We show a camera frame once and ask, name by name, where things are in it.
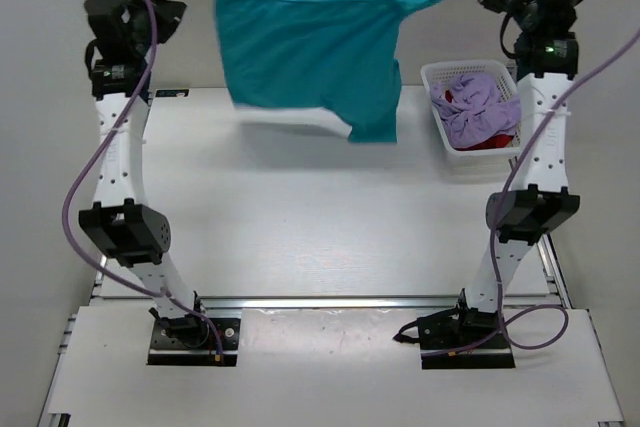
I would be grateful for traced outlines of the teal t shirt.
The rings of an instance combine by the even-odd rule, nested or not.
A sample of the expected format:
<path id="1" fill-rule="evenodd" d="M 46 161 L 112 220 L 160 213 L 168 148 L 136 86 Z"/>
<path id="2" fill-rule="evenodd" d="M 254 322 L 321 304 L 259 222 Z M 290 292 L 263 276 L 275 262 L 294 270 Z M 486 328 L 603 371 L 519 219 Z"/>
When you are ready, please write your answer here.
<path id="1" fill-rule="evenodd" d="M 394 143 L 401 24 L 444 0 L 213 0 L 226 87 L 236 104 L 323 108 L 352 143 Z"/>

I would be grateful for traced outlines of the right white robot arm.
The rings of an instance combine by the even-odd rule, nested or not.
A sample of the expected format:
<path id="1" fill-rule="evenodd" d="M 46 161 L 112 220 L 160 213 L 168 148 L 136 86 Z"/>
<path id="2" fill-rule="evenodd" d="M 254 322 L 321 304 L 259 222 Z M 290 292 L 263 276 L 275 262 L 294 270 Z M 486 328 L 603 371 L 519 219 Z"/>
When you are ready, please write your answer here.
<path id="1" fill-rule="evenodd" d="M 522 259 L 580 206 L 566 175 L 565 94 L 578 72 L 579 44 L 571 28 L 582 1 L 478 0 L 520 29 L 506 54 L 516 63 L 520 153 L 505 192 L 487 201 L 491 243 L 449 322 L 450 337 L 460 346 L 470 347 L 497 328 L 499 307 Z"/>

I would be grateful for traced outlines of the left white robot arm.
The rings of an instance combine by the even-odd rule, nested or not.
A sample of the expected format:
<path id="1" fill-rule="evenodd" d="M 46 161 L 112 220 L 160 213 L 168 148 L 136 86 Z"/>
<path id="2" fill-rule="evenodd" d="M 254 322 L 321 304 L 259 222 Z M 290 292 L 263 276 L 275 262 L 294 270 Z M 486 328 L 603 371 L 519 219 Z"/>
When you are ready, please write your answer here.
<path id="1" fill-rule="evenodd" d="M 155 299 L 156 322 L 186 346 L 206 342 L 210 324 L 194 290 L 181 279 L 170 256 L 167 217 L 148 205 L 143 182 L 143 135 L 150 113 L 151 49 L 177 29 L 186 6 L 168 0 L 86 0 L 95 36 L 86 49 L 98 113 L 99 180 L 79 225 L 99 251 L 135 275 Z"/>

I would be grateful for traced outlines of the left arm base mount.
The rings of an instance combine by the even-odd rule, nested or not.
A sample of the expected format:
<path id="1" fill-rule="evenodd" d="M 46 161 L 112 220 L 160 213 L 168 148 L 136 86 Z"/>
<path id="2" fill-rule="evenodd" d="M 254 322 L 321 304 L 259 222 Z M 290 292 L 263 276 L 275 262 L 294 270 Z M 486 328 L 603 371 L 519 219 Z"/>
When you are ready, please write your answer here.
<path id="1" fill-rule="evenodd" d="M 162 317 L 155 307 L 147 353 L 149 366 L 235 367 L 240 344 L 241 318 L 210 317 L 205 322 L 189 313 Z"/>

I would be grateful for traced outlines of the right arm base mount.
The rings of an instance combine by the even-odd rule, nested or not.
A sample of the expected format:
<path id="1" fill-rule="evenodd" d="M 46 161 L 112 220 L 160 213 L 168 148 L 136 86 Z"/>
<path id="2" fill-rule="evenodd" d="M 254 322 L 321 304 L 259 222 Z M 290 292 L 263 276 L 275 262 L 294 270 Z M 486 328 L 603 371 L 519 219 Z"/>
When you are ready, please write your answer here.
<path id="1" fill-rule="evenodd" d="M 393 340 L 417 345 L 424 370 L 515 367 L 512 348 L 499 330 L 498 315 L 469 307 L 463 296 L 452 308 L 405 324 Z"/>

